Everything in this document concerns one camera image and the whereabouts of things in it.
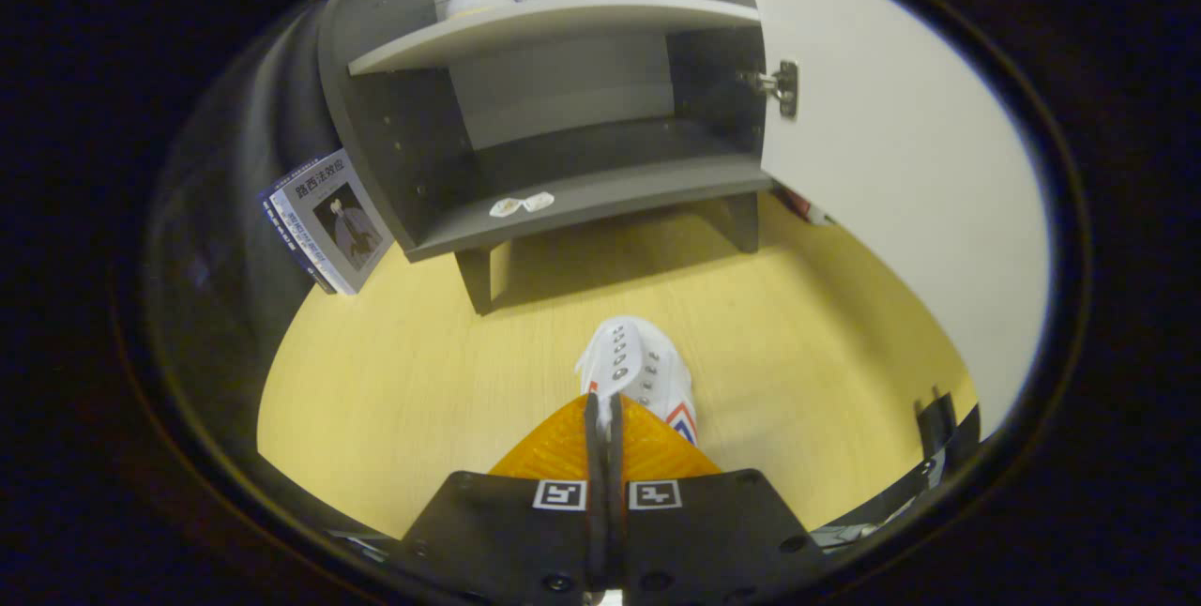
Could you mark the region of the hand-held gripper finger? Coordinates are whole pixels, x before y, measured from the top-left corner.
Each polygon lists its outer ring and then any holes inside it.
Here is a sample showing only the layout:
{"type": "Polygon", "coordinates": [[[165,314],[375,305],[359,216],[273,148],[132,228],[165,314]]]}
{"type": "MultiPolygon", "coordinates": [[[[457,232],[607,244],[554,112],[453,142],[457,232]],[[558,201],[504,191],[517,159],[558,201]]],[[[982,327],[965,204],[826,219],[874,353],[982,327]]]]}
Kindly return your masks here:
{"type": "Polygon", "coordinates": [[[717,472],[640,402],[610,409],[608,568],[627,605],[761,605],[827,570],[761,472],[717,472]]]}
{"type": "Polygon", "coordinates": [[[492,470],[454,472],[394,545],[394,568],[440,602],[580,605],[607,580],[598,401],[582,395],[492,470]]]}

